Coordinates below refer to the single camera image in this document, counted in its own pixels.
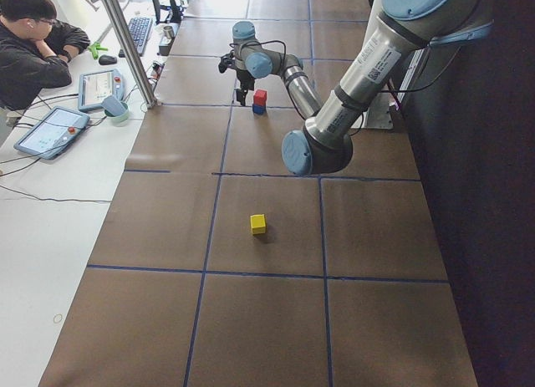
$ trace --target gray robot arm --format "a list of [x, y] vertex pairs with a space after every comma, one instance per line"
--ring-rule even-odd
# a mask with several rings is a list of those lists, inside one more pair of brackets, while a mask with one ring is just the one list
[[[325, 104], [314, 92], [298, 60], [264, 50], [255, 39], [251, 23], [240, 26], [250, 26], [252, 30], [234, 34], [230, 53], [233, 62], [227, 68], [237, 71], [245, 89], [253, 89], [255, 78], [269, 74], [281, 76], [285, 84], [289, 81], [290, 97], [308, 119], [301, 130], [284, 137], [284, 164], [298, 175], [335, 172], [345, 168], [353, 155], [348, 130], [383, 89], [395, 67], [419, 48], [485, 37], [492, 25], [492, 2], [382, 0], [377, 29]], [[247, 85], [249, 76], [252, 83]]]

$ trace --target blue cap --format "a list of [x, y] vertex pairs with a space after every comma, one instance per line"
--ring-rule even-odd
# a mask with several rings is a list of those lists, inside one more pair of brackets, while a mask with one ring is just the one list
[[252, 53], [245, 59], [245, 68], [255, 79], [267, 77], [273, 70], [273, 63], [265, 53]]
[[393, 19], [411, 21], [423, 18], [448, 0], [382, 0], [383, 10]]
[[298, 176], [312, 173], [312, 152], [301, 130], [288, 132], [283, 139], [283, 161], [290, 172]]
[[232, 27], [232, 36], [235, 39], [254, 38], [254, 25], [249, 21], [236, 22]]

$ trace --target black wall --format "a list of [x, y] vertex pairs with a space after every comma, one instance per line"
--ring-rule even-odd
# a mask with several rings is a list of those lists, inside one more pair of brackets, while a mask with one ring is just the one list
[[[405, 119], [480, 387], [535, 386], [535, 0], [496, 0]], [[454, 48], [436, 50], [418, 86]]]

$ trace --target black shirt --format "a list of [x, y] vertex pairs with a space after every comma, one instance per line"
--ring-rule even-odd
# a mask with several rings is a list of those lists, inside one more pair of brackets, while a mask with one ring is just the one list
[[[80, 28], [58, 21], [44, 40], [55, 52], [66, 44], [80, 52], [89, 46]], [[69, 66], [56, 56], [43, 56], [33, 42], [22, 40], [0, 23], [0, 106], [25, 109], [42, 88], [59, 88], [71, 83]]]

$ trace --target black mouse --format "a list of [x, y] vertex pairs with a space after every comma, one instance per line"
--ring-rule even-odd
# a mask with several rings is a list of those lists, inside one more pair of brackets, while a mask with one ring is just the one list
[[100, 65], [117, 64], [117, 57], [113, 57], [111, 55], [101, 55], [99, 58], [99, 64]]

